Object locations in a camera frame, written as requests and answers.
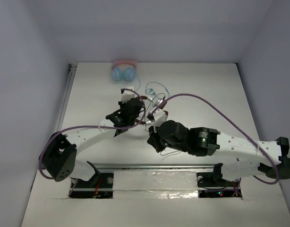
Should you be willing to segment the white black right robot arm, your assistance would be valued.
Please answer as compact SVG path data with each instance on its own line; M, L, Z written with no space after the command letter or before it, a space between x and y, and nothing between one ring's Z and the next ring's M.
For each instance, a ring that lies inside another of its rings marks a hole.
M290 179L290 145L285 137L275 141L251 141L205 127L187 128L179 122L165 121L149 128L147 143L156 152L176 149L196 157L229 156L234 163L218 162L209 179L218 186L254 175L271 179Z

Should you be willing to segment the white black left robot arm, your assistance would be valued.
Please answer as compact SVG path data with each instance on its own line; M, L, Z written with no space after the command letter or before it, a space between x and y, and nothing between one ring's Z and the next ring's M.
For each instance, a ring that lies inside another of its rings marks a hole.
M92 145L116 137L134 127L135 120L145 105L138 98L119 102L120 109L107 115L98 125L73 127L69 133L58 131L52 134L39 163L56 182L66 178L79 183L96 186L100 180L99 170L90 161L82 162L77 155Z

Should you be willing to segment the blue pink headphones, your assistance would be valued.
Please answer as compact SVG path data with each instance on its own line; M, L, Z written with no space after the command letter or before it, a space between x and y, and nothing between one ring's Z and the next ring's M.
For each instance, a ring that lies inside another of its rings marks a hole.
M134 60L114 60L111 67L111 79L132 82L137 75L136 63L137 61Z

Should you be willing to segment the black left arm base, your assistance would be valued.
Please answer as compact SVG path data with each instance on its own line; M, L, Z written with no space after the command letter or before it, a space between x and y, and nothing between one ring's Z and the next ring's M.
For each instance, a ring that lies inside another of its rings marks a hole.
M87 163L94 175L88 181L73 179L68 196L72 199L112 199L114 173L102 173L93 163Z

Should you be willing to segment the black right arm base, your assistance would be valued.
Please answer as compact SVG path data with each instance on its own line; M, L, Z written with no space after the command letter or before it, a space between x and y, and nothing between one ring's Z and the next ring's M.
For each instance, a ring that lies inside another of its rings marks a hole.
M242 198L241 178L234 181L224 180L221 173L223 164L213 167L212 172L197 173L199 198Z

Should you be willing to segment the brown silver headphones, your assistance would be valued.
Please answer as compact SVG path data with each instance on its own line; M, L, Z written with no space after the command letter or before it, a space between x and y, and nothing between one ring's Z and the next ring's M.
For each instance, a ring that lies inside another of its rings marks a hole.
M148 107L152 106L152 108L155 108L159 106L165 99L166 96L159 97L159 95L162 95L162 93L159 93L155 95L154 97L150 96L141 96L143 101L150 101ZM151 125L154 122L154 120L147 119L147 114L145 114L145 119L143 121L139 119L135 119L135 123L139 123L141 125Z

